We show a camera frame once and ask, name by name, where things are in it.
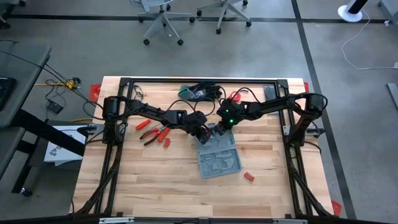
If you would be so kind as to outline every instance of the white cable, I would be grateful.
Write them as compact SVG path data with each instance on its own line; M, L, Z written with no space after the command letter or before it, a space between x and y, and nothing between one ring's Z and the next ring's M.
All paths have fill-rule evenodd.
M359 35L361 34L362 30L363 30L363 29L370 23L370 21L371 21L371 18L369 17L369 15L368 15L364 10L362 10L362 11L363 11L363 13L365 13L365 15L368 17L368 22L367 22L365 25L362 26L362 28L361 28L361 30L359 31L358 34L356 34L356 35L355 35L353 38L351 38L350 40L347 40L347 41L343 44L343 46L341 46L341 52L342 52L343 55L344 55L344 59L345 59L353 68L355 68L355 69L357 69L357 70L387 69L387 68L396 69L396 68L394 68L394 67L357 68L357 67L355 67L355 65L353 65L353 64L347 59L347 56L346 56L346 54L344 53L344 50L343 50L344 46L345 46L348 42L354 40L357 36L359 36Z

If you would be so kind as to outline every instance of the black metal frame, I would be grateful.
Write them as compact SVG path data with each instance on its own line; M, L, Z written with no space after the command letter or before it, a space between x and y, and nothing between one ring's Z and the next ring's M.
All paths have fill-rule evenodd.
M224 79L224 78L121 78L121 81L119 83L119 91L118 91L118 96L121 96L123 94L123 90L126 86L128 86L128 91L127 91L127 98L131 99L132 96L132 89L133 85L135 82L167 82L167 83L190 83L190 82L217 82L217 83L239 83L239 84L262 84L262 85L273 85L275 88L275 93L277 97L281 97L280 94L280 89L283 89L284 95L289 94L289 86L287 83L287 80L261 80L261 79ZM295 123L294 121L294 116L293 112L291 110L288 110L288 116L289 116L289 121L290 125L293 125ZM283 136L283 142L284 142L284 149L285 149L285 157L286 157L286 163L287 163L287 169L288 169L288 175L289 175L289 182L290 182L290 189L292 193L292 201L293 201L293 206L294 206L294 215L295 218L302 218L305 220L311 220L313 219L312 215L312 205L316 208L316 205L319 204L309 188L307 187L306 179L305 179L305 171L304 171L304 166L302 162L302 156L300 153L300 148L295 147L295 158L297 159L297 166L298 166L298 171L295 170L294 164L292 162L292 155L290 152L290 144L289 144L289 137L284 135L284 130L283 126L286 125L285 121L285 116L284 116L284 111L279 111L279 119L280 119L280 127L281 127L281 133ZM122 121L123 123L126 123L127 118L125 118ZM62 217L47 217L47 218L41 218L40 220L37 219L26 219L24 222L26 223L71 223L75 222L77 218L84 218L85 223L93 223L98 222L98 217L110 217L111 216L111 211L112 211L112 206L113 206L113 200L114 200L114 194L116 191L116 182L118 178L118 171L119 171L119 165L120 165L120 159L121 159L121 153L123 149L123 141L124 141L124 126L120 124L114 124L114 130L122 130L120 132L121 139L120 141L108 141L107 144L107 149L106 149L106 156L104 158L104 166L103 170L101 173L101 180L99 183L99 187L95 190L94 194L90 197L90 199L86 202L86 204L83 206L82 209L77 211L74 215L65 215ZM111 151L113 149L113 146L117 146L117 151L116 151L116 157L113 162L112 167L108 171L109 167L109 160L110 160L110 155ZM103 197L103 190L111 181L111 186L109 190L109 195L108 195L108 202L107 202L107 207L105 208L104 212L101 213L101 203L102 203L102 197ZM299 184L299 186L303 190L303 195L305 199L305 208L307 214L304 215L303 212L300 209L300 204L299 204L299 198L298 198L298 193L297 193L297 187L296 187L296 181ZM92 207L95 204L95 214L88 214ZM222 222L222 223L271 223L274 222L275 219L270 219L270 218L211 218L208 219L211 220L212 223L217 223L217 222ZM341 220L340 218L334 218L334 217L326 217L326 219L322 220L324 223L338 223ZM13 220L11 223L19 223L22 220ZM196 222L199 221L198 218L158 218L158 217L134 217L135 222Z

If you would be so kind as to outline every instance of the white paper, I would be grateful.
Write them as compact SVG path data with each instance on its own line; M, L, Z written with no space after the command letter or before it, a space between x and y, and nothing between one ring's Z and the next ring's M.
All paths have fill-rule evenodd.
M64 132L65 134L71 136L72 138L76 139L77 141L80 141L83 144L86 141L86 137L84 137L84 135L75 131L78 128L87 127L86 125L83 125L83 126L53 126L53 127ZM69 150L64 149L60 146L57 146L52 142L49 142L49 144L47 146L47 150L45 152L45 156L44 156L44 162L54 162L56 166L63 164L65 162L77 161L77 160L82 160L82 159L83 159L83 157L79 156L78 154L70 152Z

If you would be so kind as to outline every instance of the table leg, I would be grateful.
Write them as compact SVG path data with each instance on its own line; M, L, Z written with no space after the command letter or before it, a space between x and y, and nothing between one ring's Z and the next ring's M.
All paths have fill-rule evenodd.
M11 126L25 128L26 131L76 153L79 156L84 155L85 145L83 143L53 128L51 125L48 125L24 110L19 110L17 112L12 120Z

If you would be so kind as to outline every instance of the black floor stripe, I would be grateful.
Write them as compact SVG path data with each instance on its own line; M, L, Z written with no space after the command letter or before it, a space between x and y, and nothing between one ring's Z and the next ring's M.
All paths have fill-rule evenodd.
M307 36L305 35L304 26L302 23L299 6L297 5L297 0L292 0L294 14L297 18L297 27L298 32L300 34L301 43L303 45L305 59L307 61L308 69L310 71L311 81L314 88L315 93L322 93L317 72L315 71L315 66L313 64L310 47L308 46ZM326 138L328 140L328 145L330 149L331 159L333 161L333 166L335 168L336 177L338 181L338 185L340 187L341 196L343 197L343 203L346 210L347 218L356 219L355 210L353 206L353 202L351 200L351 195L349 193L347 180L344 174L343 165L340 161L340 155L337 150L337 145L335 141L335 137L333 135L333 131L331 130L331 124L328 116L328 112L325 109L322 115L323 127L326 130Z
M83 21L138 21L139 16L77 16L77 15L36 15L36 14L11 14L6 16L8 19L59 19L59 20L83 20ZM154 18L144 17L145 20L153 21ZM196 17L198 21L203 22L217 22L218 17ZM187 21L188 18L176 18L172 21ZM244 22L240 17L225 17L225 22ZM297 22L296 18L263 18L252 17L252 22ZM362 19L357 23L367 23L367 19ZM371 19L370 23L383 24L385 19ZM347 23L342 19L301 19L304 23L325 23L325 24L339 24Z

